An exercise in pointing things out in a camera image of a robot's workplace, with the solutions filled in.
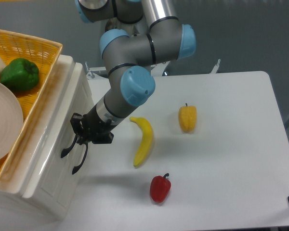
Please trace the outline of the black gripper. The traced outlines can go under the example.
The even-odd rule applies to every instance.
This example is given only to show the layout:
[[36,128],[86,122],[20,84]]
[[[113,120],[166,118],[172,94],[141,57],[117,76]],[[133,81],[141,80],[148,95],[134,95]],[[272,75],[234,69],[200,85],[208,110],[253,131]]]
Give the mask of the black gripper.
[[112,130],[120,122],[122,118],[111,113],[105,103],[97,103],[83,116],[74,113],[70,119],[75,133],[75,143],[79,145],[84,143],[83,138],[93,144],[111,144],[114,138]]

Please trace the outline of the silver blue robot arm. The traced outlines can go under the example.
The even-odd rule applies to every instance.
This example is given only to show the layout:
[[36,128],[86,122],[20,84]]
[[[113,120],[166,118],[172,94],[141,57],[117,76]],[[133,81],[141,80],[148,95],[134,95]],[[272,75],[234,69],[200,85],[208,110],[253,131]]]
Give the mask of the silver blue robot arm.
[[75,4],[85,22],[116,18],[134,25],[144,21],[144,31],[136,36],[118,28],[101,36],[110,90],[88,113],[71,118],[75,143],[111,143],[112,129],[155,90],[148,68],[192,56],[196,36],[190,25],[180,23],[170,0],[78,0]]

